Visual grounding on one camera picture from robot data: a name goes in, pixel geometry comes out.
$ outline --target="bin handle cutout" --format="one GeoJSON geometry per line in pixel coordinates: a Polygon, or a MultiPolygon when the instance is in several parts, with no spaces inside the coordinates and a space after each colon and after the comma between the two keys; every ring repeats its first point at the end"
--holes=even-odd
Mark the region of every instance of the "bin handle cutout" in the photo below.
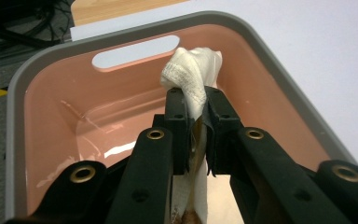
{"type": "Polygon", "coordinates": [[[173,53],[179,46],[177,35],[167,35],[126,47],[98,53],[92,58],[92,66],[100,72],[112,70],[173,53]]]}

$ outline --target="gray plastic bin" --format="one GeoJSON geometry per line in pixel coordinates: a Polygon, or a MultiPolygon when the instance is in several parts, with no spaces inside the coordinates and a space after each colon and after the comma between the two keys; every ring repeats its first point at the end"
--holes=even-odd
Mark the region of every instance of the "gray plastic bin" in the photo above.
{"type": "Polygon", "coordinates": [[[177,35],[180,47],[220,50],[217,80],[246,126],[270,132],[299,164],[352,161],[255,31],[228,14],[202,12],[46,49],[25,63],[8,90],[7,217],[32,213],[54,178],[79,160],[110,166],[129,155],[103,154],[135,141],[163,113],[160,72],[171,55],[109,72],[100,52],[177,35]]]}

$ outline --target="white cloth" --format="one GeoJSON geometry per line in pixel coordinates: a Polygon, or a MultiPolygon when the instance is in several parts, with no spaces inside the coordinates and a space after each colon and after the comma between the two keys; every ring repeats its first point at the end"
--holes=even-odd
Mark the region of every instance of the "white cloth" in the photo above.
{"type": "MultiPolygon", "coordinates": [[[[181,88],[186,98],[189,116],[197,120],[202,115],[202,109],[207,99],[204,86],[216,86],[217,75],[221,65],[222,54],[220,51],[213,51],[207,48],[192,50],[178,48],[163,69],[160,83],[166,89],[181,88]]],[[[206,146],[205,127],[201,128],[201,132],[200,139],[198,139],[200,141],[198,149],[203,148],[204,151],[206,146]]],[[[196,192],[194,210],[201,222],[205,224],[208,216],[205,159],[195,176],[184,174],[173,178],[172,212],[178,213],[179,216],[182,216],[185,212],[192,181],[194,181],[196,192]]]]}

